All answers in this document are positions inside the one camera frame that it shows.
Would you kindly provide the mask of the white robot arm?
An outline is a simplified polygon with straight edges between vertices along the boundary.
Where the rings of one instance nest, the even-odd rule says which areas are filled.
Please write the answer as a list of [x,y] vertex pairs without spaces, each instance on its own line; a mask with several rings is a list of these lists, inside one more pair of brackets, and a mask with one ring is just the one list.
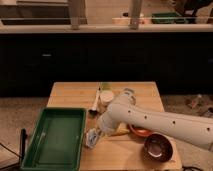
[[137,107],[134,91],[124,89],[98,118],[98,127],[112,135],[121,123],[143,127],[213,152],[213,119]]

